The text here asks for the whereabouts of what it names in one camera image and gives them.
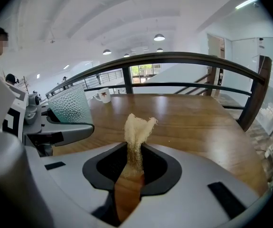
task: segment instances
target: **metal railing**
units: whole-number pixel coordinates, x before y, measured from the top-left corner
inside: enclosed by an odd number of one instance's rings
[[[202,80],[206,80],[204,84],[213,84],[214,83],[214,79],[216,77],[216,72],[217,72],[217,69],[215,67],[211,67],[209,69],[209,73],[206,74],[206,75],[204,75],[204,76],[202,76],[201,78],[199,78],[197,81],[195,81],[195,83],[199,83]],[[189,88],[190,88],[190,86],[184,87],[184,88],[178,90],[177,92],[175,92],[175,94],[178,94],[178,93],[180,93],[180,92],[182,92],[184,90],[187,90]],[[189,94],[191,94],[191,93],[193,93],[193,92],[195,92],[195,91],[197,91],[199,89],[200,89],[200,87],[196,87],[196,88],[194,88],[194,89],[186,92],[185,95],[189,95]],[[205,93],[205,95],[211,95],[212,89],[209,89],[209,90],[208,89],[204,89],[204,90],[196,93],[196,95],[201,95],[202,93]]]
[[[111,82],[113,80],[116,80],[118,78],[123,78],[122,76],[122,70],[117,70],[109,73],[102,73],[102,74],[96,74],[94,76],[86,77],[83,80],[70,83],[67,86],[64,86],[62,88],[66,87],[72,87],[72,86],[82,86],[84,91],[90,91],[93,88],[97,88],[101,86],[102,84],[105,84],[107,82]]]
[[[224,70],[229,70],[240,75],[246,76],[253,80],[251,92],[234,89],[230,87],[224,87],[219,85],[214,85],[214,77],[212,77],[213,73],[210,73],[211,76],[208,78],[208,83],[200,84],[200,83],[177,83],[177,82],[168,82],[168,83],[142,83],[142,84],[132,84],[131,74],[129,67],[136,65],[144,65],[144,64],[156,64],[156,63],[185,63],[185,64],[198,64],[198,65],[206,65],[210,66],[213,70],[215,68],[221,68]],[[251,123],[254,121],[261,105],[264,100],[271,71],[271,59],[269,57],[260,56],[259,68],[260,73],[256,73],[242,65],[237,63],[227,61],[221,58],[198,54],[198,53],[190,53],[190,52],[162,52],[162,53],[148,53],[143,55],[136,55],[127,58],[121,58],[118,60],[114,60],[105,64],[101,64],[99,66],[93,67],[89,70],[86,70],[62,84],[58,85],[51,91],[46,93],[47,98],[54,95],[56,90],[71,85],[75,82],[90,78],[91,76],[95,76],[97,74],[102,74],[104,72],[122,69],[122,76],[124,78],[123,85],[110,85],[109,88],[125,88],[127,94],[133,93],[134,87],[148,87],[148,86],[180,86],[180,87],[195,87],[195,88],[204,88],[205,95],[211,95],[212,89],[225,90],[230,92],[236,92],[240,94],[244,94],[249,96],[247,99],[245,107],[240,106],[231,106],[231,109],[242,109],[242,113],[237,122],[240,124],[244,131],[250,127]],[[93,87],[84,89],[84,91],[98,90],[104,88],[101,87]]]

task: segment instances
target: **wooden table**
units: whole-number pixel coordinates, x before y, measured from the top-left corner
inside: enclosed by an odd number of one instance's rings
[[[147,143],[207,157],[260,196],[267,190],[265,173],[249,138],[226,109],[210,96],[112,95],[110,103],[92,99],[89,105],[94,133],[66,147],[55,147],[54,155],[124,142],[124,124],[133,113],[145,120],[150,117],[158,120]]]

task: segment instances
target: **railing post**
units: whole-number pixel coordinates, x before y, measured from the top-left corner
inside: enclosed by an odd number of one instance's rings
[[[262,67],[259,75],[265,79],[265,82],[260,84],[253,81],[252,83],[251,96],[248,98],[245,108],[237,120],[244,132],[246,132],[253,123],[265,98],[270,78],[271,62],[269,57],[260,56],[259,65],[262,65]]]
[[[217,68],[216,67],[211,67],[209,69],[209,76],[207,77],[207,84],[214,84],[214,80],[216,78],[216,72],[217,72]],[[211,96],[212,93],[212,89],[208,89],[204,95],[209,95]]]
[[[123,74],[123,79],[124,79],[124,82],[125,82],[126,93],[127,94],[133,94],[132,82],[131,82],[131,76],[130,76],[129,68],[124,67],[122,69],[122,74]]]

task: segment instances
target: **white ceiling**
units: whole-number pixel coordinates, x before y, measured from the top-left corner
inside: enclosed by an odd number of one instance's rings
[[[17,77],[35,77],[57,73],[67,64],[103,63],[132,51],[155,52],[159,47],[172,51],[178,45],[186,50],[183,35],[229,1],[13,0],[0,14],[0,26],[9,32],[3,68]],[[155,42],[157,33],[166,40]],[[113,53],[103,56],[106,48]]]

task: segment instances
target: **black slot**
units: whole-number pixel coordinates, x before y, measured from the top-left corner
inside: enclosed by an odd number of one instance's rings
[[[246,210],[245,206],[223,183],[214,182],[209,184],[208,187],[231,219],[235,218]]]
[[[145,185],[157,180],[167,171],[167,162],[165,159],[149,150],[141,147],[142,165],[144,168]]]
[[[97,170],[116,183],[127,163],[127,148],[120,148],[97,163]]]
[[[29,134],[29,139],[35,147],[44,144],[44,143],[59,143],[64,140],[64,137],[61,132],[52,133],[52,134]]]
[[[62,161],[60,162],[55,162],[55,163],[52,163],[52,164],[48,164],[48,165],[45,165],[45,168],[47,170],[51,170],[51,169],[55,169],[55,168],[58,168],[58,167],[61,167],[61,166],[64,166],[66,164],[64,164]]]

